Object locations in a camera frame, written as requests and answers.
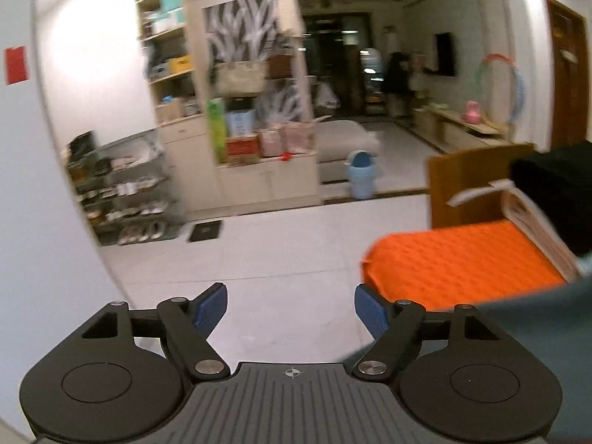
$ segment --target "black circular pad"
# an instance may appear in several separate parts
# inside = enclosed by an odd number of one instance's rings
[[[36,433],[66,442],[126,442],[159,427],[184,388],[173,364],[131,346],[120,352],[57,347],[25,376],[21,406]]]
[[[95,362],[71,370],[64,377],[64,392],[81,403],[104,403],[123,395],[131,385],[131,374],[116,364]]]
[[[513,397],[520,388],[513,373],[489,364],[461,367],[452,373],[450,383],[461,396],[478,403],[501,403]]]
[[[399,392],[422,424],[469,442],[544,436],[561,406],[557,378],[528,352],[447,347],[405,369]]]

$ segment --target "plastic bag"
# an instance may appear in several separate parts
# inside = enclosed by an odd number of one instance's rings
[[[339,99],[326,81],[319,84],[319,91],[314,102],[315,106],[336,110],[340,107]]]

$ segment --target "black doormat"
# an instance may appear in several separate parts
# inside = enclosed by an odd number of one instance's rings
[[[222,228],[222,220],[215,220],[213,222],[197,223],[194,225],[188,242],[201,242],[202,240],[212,240],[218,238],[220,229]]]

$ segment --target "shoe rack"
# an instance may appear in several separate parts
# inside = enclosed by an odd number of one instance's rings
[[[112,169],[97,175],[92,169],[102,159]],[[76,164],[91,169],[73,184],[102,246],[177,238],[184,211],[155,130],[99,147]]]

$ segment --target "teal box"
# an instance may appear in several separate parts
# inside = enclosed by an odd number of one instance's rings
[[[183,14],[183,8],[177,8],[176,10],[169,12],[169,15],[173,18],[177,25],[185,23],[185,15]]]
[[[183,7],[183,0],[161,0],[161,10],[164,13]]]

